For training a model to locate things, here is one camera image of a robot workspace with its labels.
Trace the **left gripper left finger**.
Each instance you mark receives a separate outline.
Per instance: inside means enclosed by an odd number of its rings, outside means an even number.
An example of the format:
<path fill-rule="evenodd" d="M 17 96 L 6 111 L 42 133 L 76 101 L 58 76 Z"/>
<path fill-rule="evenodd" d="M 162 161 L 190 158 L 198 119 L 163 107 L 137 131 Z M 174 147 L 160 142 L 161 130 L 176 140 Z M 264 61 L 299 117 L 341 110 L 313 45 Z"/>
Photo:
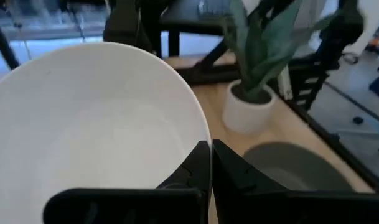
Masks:
<path fill-rule="evenodd" d="M 211 150 L 207 141 L 199 141 L 183 163 L 158 189 L 199 189 L 207 199 L 211 191 Z"/>

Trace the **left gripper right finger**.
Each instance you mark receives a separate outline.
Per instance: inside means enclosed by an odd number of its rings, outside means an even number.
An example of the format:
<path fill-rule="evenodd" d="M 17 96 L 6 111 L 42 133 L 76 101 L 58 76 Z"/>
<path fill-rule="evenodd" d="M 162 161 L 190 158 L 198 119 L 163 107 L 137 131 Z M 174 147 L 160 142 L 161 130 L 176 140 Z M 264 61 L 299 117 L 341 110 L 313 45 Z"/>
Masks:
<path fill-rule="evenodd" d="M 280 185 L 219 139 L 213 140 L 213 191 L 216 199 L 284 192 Z"/>

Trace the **white bowl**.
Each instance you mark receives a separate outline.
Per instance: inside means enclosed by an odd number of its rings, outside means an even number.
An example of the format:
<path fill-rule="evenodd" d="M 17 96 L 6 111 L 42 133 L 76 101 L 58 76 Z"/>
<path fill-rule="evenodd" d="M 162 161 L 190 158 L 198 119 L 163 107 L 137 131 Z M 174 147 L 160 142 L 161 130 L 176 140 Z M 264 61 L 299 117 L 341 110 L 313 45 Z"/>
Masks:
<path fill-rule="evenodd" d="M 0 79 L 0 224 L 41 224 L 67 189 L 153 189 L 210 140 L 159 57 L 112 42 L 46 53 Z"/>

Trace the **green plant in white pot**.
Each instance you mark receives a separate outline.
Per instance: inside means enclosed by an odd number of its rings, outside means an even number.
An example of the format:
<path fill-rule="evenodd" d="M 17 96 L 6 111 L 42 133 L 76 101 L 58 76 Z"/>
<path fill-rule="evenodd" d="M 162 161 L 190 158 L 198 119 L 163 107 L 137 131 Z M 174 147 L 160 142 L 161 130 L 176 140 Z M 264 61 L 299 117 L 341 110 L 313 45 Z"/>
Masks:
<path fill-rule="evenodd" d="M 295 34 L 301 4 L 302 0 L 260 0 L 248 12 L 242 0 L 230 0 L 222 31 L 227 48 L 234 53 L 240 79 L 227 87 L 222 119 L 232 131 L 250 134 L 265 126 L 276 102 L 276 94 L 267 83 L 281 74 L 314 32 L 326 28 L 339 15 L 335 11 Z"/>

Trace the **dark grey bowl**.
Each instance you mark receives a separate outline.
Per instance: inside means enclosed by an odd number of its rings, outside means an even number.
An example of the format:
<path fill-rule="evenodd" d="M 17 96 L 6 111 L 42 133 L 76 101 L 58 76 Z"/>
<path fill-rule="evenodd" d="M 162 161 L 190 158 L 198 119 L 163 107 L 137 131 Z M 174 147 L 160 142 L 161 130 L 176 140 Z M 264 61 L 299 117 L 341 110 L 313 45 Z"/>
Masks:
<path fill-rule="evenodd" d="M 296 144 L 262 143 L 249 148 L 243 158 L 290 190 L 353 191 L 348 180 L 337 169 Z"/>

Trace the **black desk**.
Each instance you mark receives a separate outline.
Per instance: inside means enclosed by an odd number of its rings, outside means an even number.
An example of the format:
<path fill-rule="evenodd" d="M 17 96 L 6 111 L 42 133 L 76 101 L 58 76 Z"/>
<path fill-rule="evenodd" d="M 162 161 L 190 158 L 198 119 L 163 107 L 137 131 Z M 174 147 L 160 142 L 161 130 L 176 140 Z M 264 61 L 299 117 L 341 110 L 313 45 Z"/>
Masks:
<path fill-rule="evenodd" d="M 161 14 L 163 56 L 203 55 L 222 40 L 219 19 L 199 13 L 201 1 L 172 0 Z"/>

